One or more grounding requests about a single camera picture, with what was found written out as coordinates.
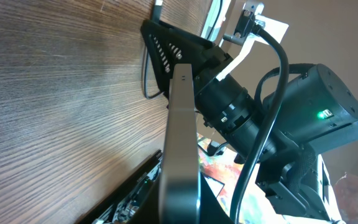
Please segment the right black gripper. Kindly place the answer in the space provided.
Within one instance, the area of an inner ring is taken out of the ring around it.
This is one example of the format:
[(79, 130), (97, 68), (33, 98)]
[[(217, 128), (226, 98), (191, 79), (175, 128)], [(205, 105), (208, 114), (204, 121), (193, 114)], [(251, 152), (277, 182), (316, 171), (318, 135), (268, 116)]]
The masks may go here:
[(197, 35), (167, 24), (145, 20), (140, 28), (152, 62), (157, 86), (169, 97), (170, 80), (175, 65), (189, 63), (196, 82), (222, 81), (224, 69), (233, 58), (222, 48)]

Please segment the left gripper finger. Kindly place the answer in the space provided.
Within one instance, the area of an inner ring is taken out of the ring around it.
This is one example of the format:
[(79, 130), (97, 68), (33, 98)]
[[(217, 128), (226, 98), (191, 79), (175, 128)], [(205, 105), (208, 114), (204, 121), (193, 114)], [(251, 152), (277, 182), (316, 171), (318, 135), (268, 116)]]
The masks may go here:
[(221, 208), (202, 173), (200, 183), (200, 224), (234, 224)]

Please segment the Galaxy smartphone teal screen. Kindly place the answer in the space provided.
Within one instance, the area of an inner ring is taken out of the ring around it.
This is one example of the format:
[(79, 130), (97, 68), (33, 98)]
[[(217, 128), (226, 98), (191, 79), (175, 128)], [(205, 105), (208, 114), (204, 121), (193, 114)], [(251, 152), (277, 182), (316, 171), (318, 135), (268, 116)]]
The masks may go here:
[(200, 219), (200, 167), (189, 63), (176, 64), (170, 81), (158, 214), (160, 223), (198, 223)]

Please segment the white power strip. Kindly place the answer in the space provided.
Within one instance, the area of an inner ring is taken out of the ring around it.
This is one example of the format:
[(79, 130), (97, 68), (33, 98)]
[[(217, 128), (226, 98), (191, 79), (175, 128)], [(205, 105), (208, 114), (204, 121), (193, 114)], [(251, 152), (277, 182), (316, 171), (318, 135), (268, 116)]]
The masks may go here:
[(218, 36), (222, 23), (226, 20), (226, 13), (231, 0), (212, 0), (200, 36), (214, 42)]

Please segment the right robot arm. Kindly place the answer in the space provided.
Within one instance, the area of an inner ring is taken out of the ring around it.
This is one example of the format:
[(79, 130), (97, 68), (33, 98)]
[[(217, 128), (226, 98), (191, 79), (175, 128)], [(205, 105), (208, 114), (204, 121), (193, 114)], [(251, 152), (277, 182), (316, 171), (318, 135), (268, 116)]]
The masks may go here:
[(262, 98), (262, 84), (250, 96), (231, 75), (219, 78), (232, 57), (214, 43), (162, 21), (140, 28), (159, 90), (168, 94), (174, 66), (192, 67), (195, 108), (248, 163), (259, 163), (257, 185), (282, 215), (334, 221), (328, 207), (329, 177), (322, 153), (358, 140), (358, 101), (327, 66), (288, 62), (282, 46), (249, 17), (241, 34), (263, 38), (280, 66), (277, 90)]

